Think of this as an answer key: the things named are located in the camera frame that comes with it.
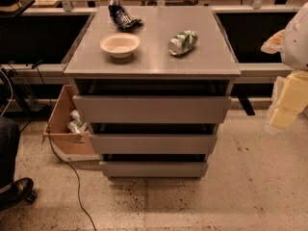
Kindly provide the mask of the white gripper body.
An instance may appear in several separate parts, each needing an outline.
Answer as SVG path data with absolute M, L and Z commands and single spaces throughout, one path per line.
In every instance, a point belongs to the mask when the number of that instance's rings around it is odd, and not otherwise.
M 261 46 L 261 51 L 268 54 L 275 54 L 281 51 L 282 38 L 284 30 L 280 30 L 268 38 Z

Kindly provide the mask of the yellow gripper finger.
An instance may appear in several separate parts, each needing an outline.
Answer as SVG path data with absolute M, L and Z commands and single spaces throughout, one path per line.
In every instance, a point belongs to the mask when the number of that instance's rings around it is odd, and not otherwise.
M 280 134 L 295 122 L 308 107 L 308 72 L 293 71 L 287 77 L 278 76 L 273 86 L 266 131 Z

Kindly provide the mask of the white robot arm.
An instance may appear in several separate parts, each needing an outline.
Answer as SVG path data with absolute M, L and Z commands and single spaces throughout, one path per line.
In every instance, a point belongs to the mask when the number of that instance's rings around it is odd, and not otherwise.
M 279 52 L 282 64 L 293 71 L 278 77 L 272 91 L 267 131 L 279 134 L 287 130 L 308 107 L 308 3 L 287 24 L 261 46 L 261 51 Z

